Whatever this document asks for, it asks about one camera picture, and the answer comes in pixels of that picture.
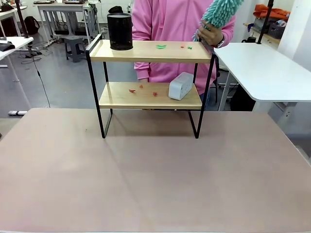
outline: orange cloth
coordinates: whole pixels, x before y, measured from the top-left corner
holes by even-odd
[[[268,7],[263,4],[258,4],[255,7],[254,16],[257,18],[265,18],[267,16]],[[288,20],[287,15],[289,15],[291,12],[284,11],[282,9],[273,8],[270,14],[271,18],[278,18],[283,19],[285,21]]]

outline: blue jeans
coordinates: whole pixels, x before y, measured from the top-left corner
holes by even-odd
[[[206,104],[205,104],[205,111],[207,111],[209,97],[210,97],[210,92],[207,93],[207,99],[206,99]],[[201,99],[202,103],[203,103],[203,98],[204,98],[204,93],[200,95],[200,99]]]

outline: pink jacket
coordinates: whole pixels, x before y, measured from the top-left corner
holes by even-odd
[[[132,21],[134,40],[192,41],[202,15],[213,0],[135,0]],[[235,17],[223,28],[225,43],[233,37]],[[194,64],[135,63],[138,79],[169,83],[182,72],[194,72]],[[196,86],[204,93],[208,64],[199,64]],[[216,79],[213,69],[211,83]]]

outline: jacket zipper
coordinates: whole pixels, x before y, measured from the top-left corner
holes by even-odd
[[[183,38],[182,38],[182,41],[185,40],[185,32],[186,32],[186,24],[187,24],[187,18],[188,18],[188,14],[189,14],[189,5],[190,5],[190,0],[187,1],[187,11],[186,11],[186,14],[185,14],[185,25],[184,25],[184,31],[183,31]],[[176,77],[179,75],[179,72],[180,72],[180,63],[178,63],[178,68],[177,68],[177,75]]]

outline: gray stool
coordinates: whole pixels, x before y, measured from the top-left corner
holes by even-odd
[[[66,50],[66,58],[68,60],[68,57],[71,57],[73,62],[79,62],[80,58],[85,57],[85,46],[83,44],[83,39],[78,36],[67,36],[64,39],[65,42],[65,50]],[[71,51],[68,51],[67,44],[69,44]]]

